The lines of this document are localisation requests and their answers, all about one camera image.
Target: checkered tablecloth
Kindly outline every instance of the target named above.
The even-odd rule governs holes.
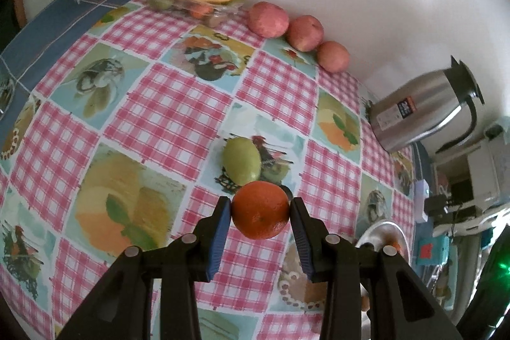
[[[274,146],[272,151],[279,155],[275,157],[293,155],[294,194],[304,199],[310,214],[322,219],[330,232],[354,236],[362,214],[362,187],[370,182],[389,195],[392,219],[412,246],[412,194],[399,190],[396,156],[382,149],[370,125],[360,117],[360,84],[353,76],[332,75],[322,68],[302,71],[303,67],[272,55],[266,48],[272,40],[249,31],[246,12],[208,33],[203,28],[196,30],[198,21],[181,12],[154,12],[145,2],[132,0],[131,12],[101,31],[78,34],[33,91],[42,105],[19,146],[14,165],[9,171],[0,168],[0,220],[6,205],[12,203],[9,195],[19,195],[54,237],[49,275],[39,281],[48,290],[47,304],[34,301],[0,264],[4,296],[35,331],[48,340],[53,338],[114,260],[101,255],[99,248],[84,245],[84,233],[69,232],[69,227],[77,226],[72,222],[76,196],[98,149],[110,146],[147,171],[156,172],[153,185],[157,189],[170,179],[183,186],[183,200],[168,229],[171,241],[191,232],[200,218],[213,212],[218,197],[224,194],[206,176],[219,158],[218,143],[232,133],[228,130],[232,128],[230,120],[239,109],[246,115],[237,124],[252,126],[254,136],[278,126],[279,133],[272,140],[277,142],[267,139],[267,146]],[[170,54],[172,47],[186,39],[185,35],[191,46],[180,47],[175,53],[180,54],[180,61],[172,64],[176,59]],[[238,71],[227,77],[228,82],[213,73],[209,78],[197,76],[193,65],[201,65],[202,59],[197,51],[203,45],[218,48],[221,42],[229,51],[243,51],[246,68],[237,63]],[[116,101],[112,99],[108,116],[94,127],[81,113],[60,106],[57,93],[98,44],[135,57],[141,69],[125,92],[115,97]],[[211,59],[226,60],[219,52],[214,54]],[[183,65],[183,57],[194,59],[193,65]],[[323,102],[330,106],[326,109],[319,106],[319,96],[324,98],[324,94]],[[359,139],[346,146],[345,138],[329,136],[323,124],[328,112],[340,114]],[[412,166],[410,149],[403,149],[399,157]],[[238,324],[243,340],[318,339],[321,312],[274,307],[291,233],[288,225],[272,239],[252,241],[231,224],[219,272],[211,283],[195,286],[198,307],[223,313],[229,321],[245,319]],[[156,289],[154,309],[158,297]]]

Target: green fruit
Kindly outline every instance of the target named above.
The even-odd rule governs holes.
[[[235,137],[226,142],[223,149],[223,167],[238,186],[258,180],[262,161],[253,141],[246,137]]]
[[[173,0],[147,0],[147,3],[155,11],[166,11],[173,5]]]

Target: orange in bowl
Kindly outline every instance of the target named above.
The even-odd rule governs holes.
[[[236,192],[231,211],[234,225],[245,237],[266,240],[289,222],[289,199],[279,186],[257,180]]]

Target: silver screw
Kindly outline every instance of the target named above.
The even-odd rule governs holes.
[[[194,233],[185,233],[180,239],[184,243],[194,243],[196,241],[196,235]]]
[[[125,250],[124,250],[124,254],[128,257],[134,257],[134,256],[137,256],[138,253],[140,252],[140,249],[138,247],[135,247],[135,246],[130,246],[130,247],[127,247]]]
[[[326,242],[330,243],[331,245],[336,245],[340,242],[340,237],[336,235],[336,233],[330,233],[326,236]]]
[[[382,251],[388,255],[388,256],[395,256],[397,255],[397,249],[395,247],[392,247],[391,245],[386,245]]]

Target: table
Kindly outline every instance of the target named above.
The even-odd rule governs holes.
[[[69,44],[27,88],[0,160],[1,288],[33,337],[54,338],[125,247],[165,246],[231,196],[220,154],[234,135],[330,232],[359,238],[392,218],[412,247],[411,149],[381,148],[366,120],[374,98],[353,76],[251,33],[246,12],[210,29],[146,0],[95,2],[34,54]],[[290,225],[251,241],[231,224],[220,271],[196,284],[202,336],[318,338],[325,293],[306,281]]]

